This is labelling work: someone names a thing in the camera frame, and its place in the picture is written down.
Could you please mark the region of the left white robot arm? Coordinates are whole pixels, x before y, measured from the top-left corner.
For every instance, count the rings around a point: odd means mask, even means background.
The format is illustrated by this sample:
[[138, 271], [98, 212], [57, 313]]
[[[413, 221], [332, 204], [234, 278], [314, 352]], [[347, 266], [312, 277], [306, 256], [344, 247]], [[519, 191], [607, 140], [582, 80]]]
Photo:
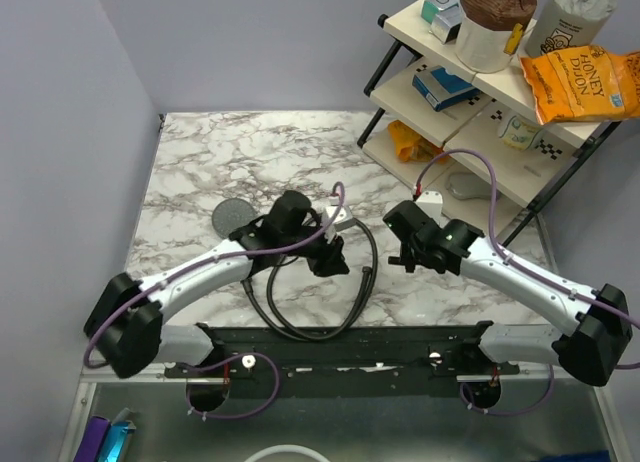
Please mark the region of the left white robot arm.
[[84, 325], [89, 342], [88, 369], [110, 367], [130, 378], [152, 363], [189, 366], [201, 377], [214, 375], [222, 362], [210, 330], [173, 325], [171, 319], [192, 303], [230, 284], [276, 266], [283, 257], [300, 257], [317, 277], [345, 275], [343, 239], [334, 224], [345, 219], [345, 187], [334, 184], [320, 226], [308, 226], [310, 200], [287, 190], [268, 214], [234, 230], [208, 252], [159, 274], [135, 279], [114, 276]]

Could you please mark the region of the black T-shaped fitting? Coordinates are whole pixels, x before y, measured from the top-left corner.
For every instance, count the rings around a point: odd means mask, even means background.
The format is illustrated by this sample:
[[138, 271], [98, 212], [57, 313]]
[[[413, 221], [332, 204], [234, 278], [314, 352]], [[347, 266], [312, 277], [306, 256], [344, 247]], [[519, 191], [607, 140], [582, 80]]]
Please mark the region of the black T-shaped fitting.
[[402, 256], [389, 256], [387, 261], [392, 266], [406, 267], [408, 264], [408, 260]]

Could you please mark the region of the grey shower head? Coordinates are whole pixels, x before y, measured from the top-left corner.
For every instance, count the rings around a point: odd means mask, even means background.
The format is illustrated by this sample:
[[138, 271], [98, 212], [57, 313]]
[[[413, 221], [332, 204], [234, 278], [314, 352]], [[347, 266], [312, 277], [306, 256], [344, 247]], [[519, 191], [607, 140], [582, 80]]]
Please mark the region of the grey shower head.
[[220, 202], [211, 214], [216, 234], [227, 238], [236, 229], [247, 225], [258, 216], [256, 209], [246, 200], [229, 198]]

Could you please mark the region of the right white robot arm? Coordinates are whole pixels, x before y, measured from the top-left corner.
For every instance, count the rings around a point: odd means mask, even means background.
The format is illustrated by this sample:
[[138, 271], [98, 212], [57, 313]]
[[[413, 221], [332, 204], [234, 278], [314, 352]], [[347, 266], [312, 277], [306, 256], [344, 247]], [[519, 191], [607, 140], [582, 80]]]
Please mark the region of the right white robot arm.
[[564, 279], [502, 251], [464, 221], [440, 226], [413, 201], [399, 203], [383, 221], [401, 243], [390, 264], [408, 273], [422, 266], [474, 279], [545, 319], [541, 326], [489, 324], [460, 349], [467, 371], [480, 374], [494, 363], [532, 362], [561, 367], [591, 386], [609, 382], [632, 339], [626, 296], [619, 288], [593, 289]]

